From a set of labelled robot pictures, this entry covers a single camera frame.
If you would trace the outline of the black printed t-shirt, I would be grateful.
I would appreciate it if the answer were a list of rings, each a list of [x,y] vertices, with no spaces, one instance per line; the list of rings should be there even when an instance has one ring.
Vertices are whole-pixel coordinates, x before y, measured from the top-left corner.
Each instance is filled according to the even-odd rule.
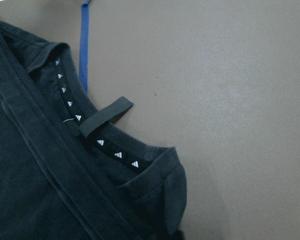
[[[183,240],[176,149],[97,110],[70,46],[0,21],[0,240]]]

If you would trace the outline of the brown paper table cover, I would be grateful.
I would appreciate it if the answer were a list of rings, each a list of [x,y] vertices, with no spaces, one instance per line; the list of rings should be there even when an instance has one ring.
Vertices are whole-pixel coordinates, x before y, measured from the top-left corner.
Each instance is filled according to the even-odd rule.
[[[4,0],[0,21],[69,45],[80,0]],[[300,0],[93,0],[88,92],[110,122],[175,148],[185,240],[300,240]]]

